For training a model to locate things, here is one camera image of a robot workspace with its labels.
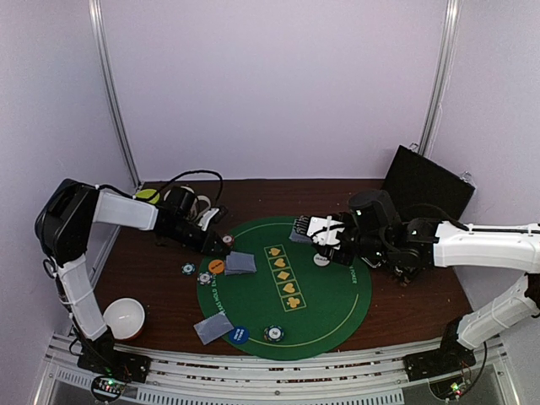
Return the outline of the poker chip stack front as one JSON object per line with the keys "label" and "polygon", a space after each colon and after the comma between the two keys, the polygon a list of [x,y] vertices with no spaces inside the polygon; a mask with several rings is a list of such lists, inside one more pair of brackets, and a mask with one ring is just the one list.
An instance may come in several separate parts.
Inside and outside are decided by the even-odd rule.
{"label": "poker chip stack front", "polygon": [[270,325],[263,331],[263,338],[270,343],[278,343],[284,339],[284,329],[278,325]]}

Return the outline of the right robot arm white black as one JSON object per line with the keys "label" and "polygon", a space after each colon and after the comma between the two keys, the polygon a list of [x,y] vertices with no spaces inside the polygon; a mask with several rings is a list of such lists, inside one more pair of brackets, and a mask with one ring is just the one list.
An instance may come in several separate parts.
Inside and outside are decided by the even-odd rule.
{"label": "right robot arm white black", "polygon": [[349,266],[354,258],[386,267],[403,282],[436,267],[499,267],[523,274],[479,310],[450,322],[433,366],[452,371],[472,350],[527,317],[539,315],[539,226],[488,226],[454,220],[413,219],[388,224],[365,211],[299,216],[294,233],[328,261]]}

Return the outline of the teal chip off mat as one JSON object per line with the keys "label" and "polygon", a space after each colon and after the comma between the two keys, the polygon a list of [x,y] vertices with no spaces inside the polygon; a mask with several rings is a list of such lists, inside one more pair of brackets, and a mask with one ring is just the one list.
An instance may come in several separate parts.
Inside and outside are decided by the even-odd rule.
{"label": "teal chip off mat", "polygon": [[186,262],[181,266],[181,273],[184,275],[192,275],[197,271],[197,266],[192,262]]}

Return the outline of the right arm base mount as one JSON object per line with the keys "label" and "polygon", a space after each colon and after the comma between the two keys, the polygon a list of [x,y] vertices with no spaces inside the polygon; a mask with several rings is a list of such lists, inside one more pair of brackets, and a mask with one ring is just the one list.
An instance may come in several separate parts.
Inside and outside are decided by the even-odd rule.
{"label": "right arm base mount", "polygon": [[476,358],[470,349],[437,348],[408,354],[403,357],[403,363],[408,380],[420,381],[459,371],[463,365],[474,366]]}

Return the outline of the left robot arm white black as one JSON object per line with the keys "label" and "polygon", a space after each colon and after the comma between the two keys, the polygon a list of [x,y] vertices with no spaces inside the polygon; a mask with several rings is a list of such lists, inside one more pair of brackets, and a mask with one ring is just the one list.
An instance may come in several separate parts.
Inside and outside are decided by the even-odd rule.
{"label": "left robot arm white black", "polygon": [[73,324],[85,338],[96,341],[108,333],[86,269],[94,224],[150,231],[203,255],[224,257],[230,248],[213,225],[228,210],[223,205],[211,206],[191,218],[198,199],[182,186],[173,187],[164,201],[152,204],[72,179],[60,183],[35,221],[35,235],[53,263]]}

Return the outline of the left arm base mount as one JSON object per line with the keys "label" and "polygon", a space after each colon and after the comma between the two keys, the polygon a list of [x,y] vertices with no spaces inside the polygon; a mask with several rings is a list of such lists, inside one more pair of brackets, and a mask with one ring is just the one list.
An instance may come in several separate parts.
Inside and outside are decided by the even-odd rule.
{"label": "left arm base mount", "polygon": [[92,344],[84,343],[78,357],[78,367],[95,374],[112,377],[124,382],[144,383],[151,365],[151,358],[105,348],[99,351]]}

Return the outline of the poker chip stack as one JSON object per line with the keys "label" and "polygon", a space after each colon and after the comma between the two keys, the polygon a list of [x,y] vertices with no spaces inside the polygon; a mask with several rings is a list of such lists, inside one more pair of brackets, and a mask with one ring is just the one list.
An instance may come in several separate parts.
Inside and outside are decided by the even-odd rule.
{"label": "poker chip stack", "polygon": [[270,325],[263,331],[263,338],[270,343],[278,343],[284,339],[284,329],[278,325]]}
{"label": "poker chip stack", "polygon": [[227,246],[232,246],[235,243],[235,238],[232,235],[224,235],[222,240]]}

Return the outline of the playing card deck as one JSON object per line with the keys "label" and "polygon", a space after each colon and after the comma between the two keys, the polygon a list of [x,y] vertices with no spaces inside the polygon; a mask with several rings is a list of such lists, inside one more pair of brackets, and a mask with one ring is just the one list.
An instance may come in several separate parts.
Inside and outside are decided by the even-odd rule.
{"label": "playing card deck", "polygon": [[294,243],[311,244],[312,239],[307,235],[306,228],[294,225],[291,229],[289,239]]}

